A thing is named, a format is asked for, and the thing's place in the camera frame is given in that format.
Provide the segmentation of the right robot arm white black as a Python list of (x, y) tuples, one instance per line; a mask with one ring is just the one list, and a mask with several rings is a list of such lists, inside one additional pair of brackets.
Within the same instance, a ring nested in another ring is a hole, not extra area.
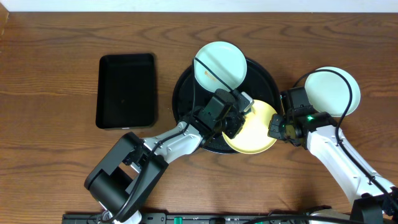
[(328, 113), (274, 114), (268, 136), (302, 146), (327, 168), (352, 206), (350, 220), (382, 223), (388, 215), (397, 223), (397, 187), (361, 157)]

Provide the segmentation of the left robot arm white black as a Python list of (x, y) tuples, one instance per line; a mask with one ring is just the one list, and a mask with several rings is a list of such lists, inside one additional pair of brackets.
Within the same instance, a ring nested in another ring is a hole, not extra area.
[(219, 88), (205, 106), (193, 105), (170, 131), (151, 138), (139, 138), (133, 132), (123, 135), (84, 183), (105, 209), (99, 222), (139, 223), (140, 207), (169, 164), (216, 135), (234, 138), (253, 103), (245, 92)]

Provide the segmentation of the yellow plate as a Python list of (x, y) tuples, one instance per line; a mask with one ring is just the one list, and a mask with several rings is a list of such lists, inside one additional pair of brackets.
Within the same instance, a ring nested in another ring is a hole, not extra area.
[(268, 103), (254, 100), (251, 111), (244, 116), (245, 123), (235, 138), (230, 139), (223, 133), (227, 145), (243, 154), (257, 154), (269, 149), (275, 138), (268, 136), (269, 123), (276, 110)]

